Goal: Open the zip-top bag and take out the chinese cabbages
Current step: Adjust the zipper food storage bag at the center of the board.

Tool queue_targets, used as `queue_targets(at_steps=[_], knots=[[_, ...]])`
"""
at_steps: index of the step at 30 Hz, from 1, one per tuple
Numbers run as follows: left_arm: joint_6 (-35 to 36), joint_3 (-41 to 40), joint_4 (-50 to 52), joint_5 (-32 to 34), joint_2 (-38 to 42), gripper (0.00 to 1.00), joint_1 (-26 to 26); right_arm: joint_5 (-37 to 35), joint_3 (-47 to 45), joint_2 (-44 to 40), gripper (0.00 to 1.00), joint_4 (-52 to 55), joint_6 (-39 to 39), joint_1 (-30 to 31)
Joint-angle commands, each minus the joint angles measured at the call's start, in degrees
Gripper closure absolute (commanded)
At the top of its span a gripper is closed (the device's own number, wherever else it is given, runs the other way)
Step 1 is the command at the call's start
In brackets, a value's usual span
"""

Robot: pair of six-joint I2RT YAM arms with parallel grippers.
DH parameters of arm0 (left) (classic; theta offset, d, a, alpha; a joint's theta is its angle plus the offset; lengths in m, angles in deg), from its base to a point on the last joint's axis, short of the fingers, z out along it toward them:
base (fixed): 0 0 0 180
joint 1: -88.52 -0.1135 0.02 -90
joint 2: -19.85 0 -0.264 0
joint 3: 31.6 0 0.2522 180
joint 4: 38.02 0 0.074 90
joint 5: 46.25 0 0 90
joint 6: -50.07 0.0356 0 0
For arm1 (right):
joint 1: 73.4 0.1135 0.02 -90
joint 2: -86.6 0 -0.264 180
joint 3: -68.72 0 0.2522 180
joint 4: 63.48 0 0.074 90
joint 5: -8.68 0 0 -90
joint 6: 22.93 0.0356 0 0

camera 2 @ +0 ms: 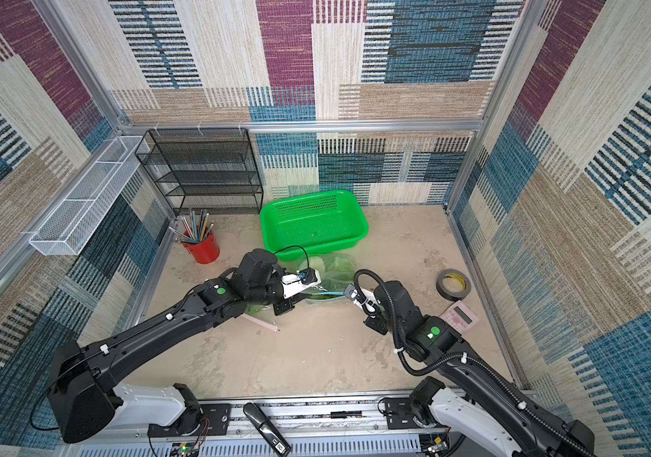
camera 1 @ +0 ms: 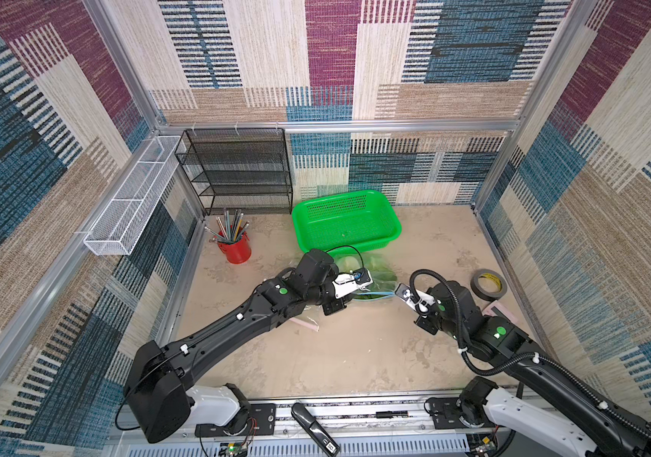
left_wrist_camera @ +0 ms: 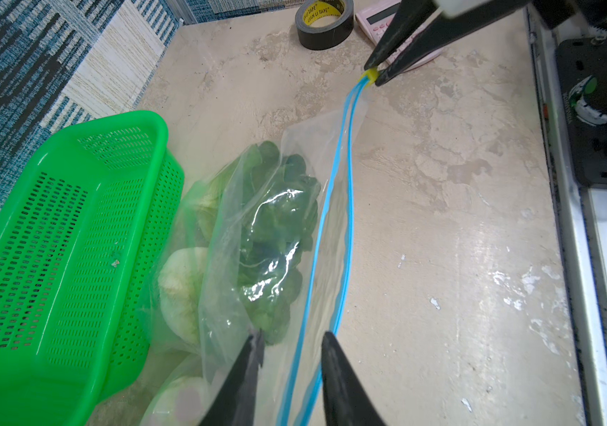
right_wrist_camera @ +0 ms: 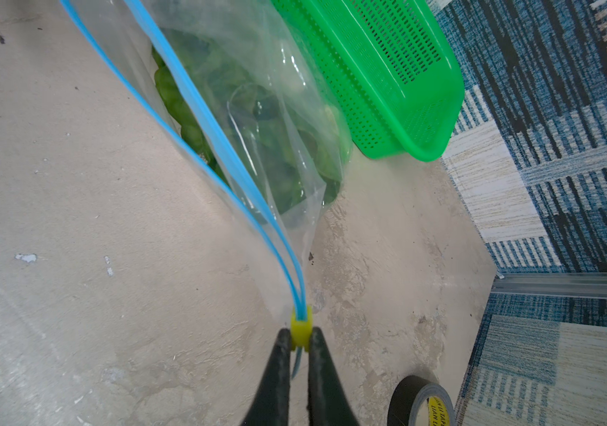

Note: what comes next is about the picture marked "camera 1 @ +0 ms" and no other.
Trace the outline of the blue-zip clear bag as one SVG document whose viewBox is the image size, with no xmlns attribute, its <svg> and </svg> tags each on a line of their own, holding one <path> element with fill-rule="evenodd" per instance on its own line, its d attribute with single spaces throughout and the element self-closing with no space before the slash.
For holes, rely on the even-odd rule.
<svg viewBox="0 0 651 457">
<path fill-rule="evenodd" d="M 361 268 L 361 260 L 365 261 L 365 268 L 369 270 L 373 283 L 365 291 L 357 291 L 354 300 L 375 301 L 393 296 L 399 280 L 394 268 L 383 255 L 367 252 L 361 255 L 346 253 L 335 257 L 341 273 L 355 272 Z"/>
</svg>

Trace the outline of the chinese cabbage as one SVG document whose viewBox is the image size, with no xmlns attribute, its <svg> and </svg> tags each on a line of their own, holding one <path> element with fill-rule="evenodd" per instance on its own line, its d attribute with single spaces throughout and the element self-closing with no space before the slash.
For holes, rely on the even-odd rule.
<svg viewBox="0 0 651 457">
<path fill-rule="evenodd" d="M 373 278 L 373 284 L 365 291 L 358 291 L 354 299 L 375 301 L 393 296 L 399 285 L 399 279 L 389 262 L 378 254 L 367 254 L 363 260 L 365 260 L 365 268 L 369 270 Z"/>
</svg>

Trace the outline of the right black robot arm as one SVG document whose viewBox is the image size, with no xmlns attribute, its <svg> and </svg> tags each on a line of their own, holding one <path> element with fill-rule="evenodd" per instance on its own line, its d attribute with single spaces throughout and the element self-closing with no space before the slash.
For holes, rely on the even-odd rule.
<svg viewBox="0 0 651 457">
<path fill-rule="evenodd" d="M 507 318 L 483 314 L 459 283 L 422 268 L 396 295 L 420 328 L 452 336 L 474 373 L 457 401 L 466 426 L 505 427 L 561 456 L 651 456 L 651 422 L 590 387 Z"/>
</svg>

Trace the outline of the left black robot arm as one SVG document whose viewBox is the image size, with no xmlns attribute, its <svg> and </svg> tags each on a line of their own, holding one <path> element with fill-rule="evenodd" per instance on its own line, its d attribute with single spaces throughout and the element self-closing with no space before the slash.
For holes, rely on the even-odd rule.
<svg viewBox="0 0 651 457">
<path fill-rule="evenodd" d="M 247 423 L 249 403 L 232 384 L 197 388 L 197 382 L 250 340 L 320 306 L 326 315 L 342 310 L 356 291 L 373 282 L 361 267 L 340 272 L 334 258 L 308 251 L 294 268 L 285 268 L 254 287 L 235 310 L 177 341 L 154 341 L 135 353 L 123 385 L 123 401 L 146 441 L 157 444 L 187 424 L 211 424 L 230 433 Z"/>
</svg>

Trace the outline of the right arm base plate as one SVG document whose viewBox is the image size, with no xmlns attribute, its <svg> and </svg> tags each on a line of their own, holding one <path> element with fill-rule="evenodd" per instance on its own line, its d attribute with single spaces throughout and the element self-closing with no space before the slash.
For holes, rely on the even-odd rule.
<svg viewBox="0 0 651 457">
<path fill-rule="evenodd" d="M 462 400 L 458 397 L 429 397 L 422 404 L 436 430 L 479 430 L 508 431 L 488 419 L 485 402 Z"/>
</svg>

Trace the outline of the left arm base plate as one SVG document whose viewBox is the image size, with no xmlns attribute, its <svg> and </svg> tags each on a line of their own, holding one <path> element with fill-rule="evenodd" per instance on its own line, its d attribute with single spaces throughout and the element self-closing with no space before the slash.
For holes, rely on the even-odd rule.
<svg viewBox="0 0 651 457">
<path fill-rule="evenodd" d="M 275 433 L 277 405 L 275 403 L 253 404 L 249 410 L 234 419 L 233 426 L 218 427 L 199 424 L 194 435 L 197 438 L 241 437 L 249 433 L 255 436 L 272 436 Z"/>
</svg>

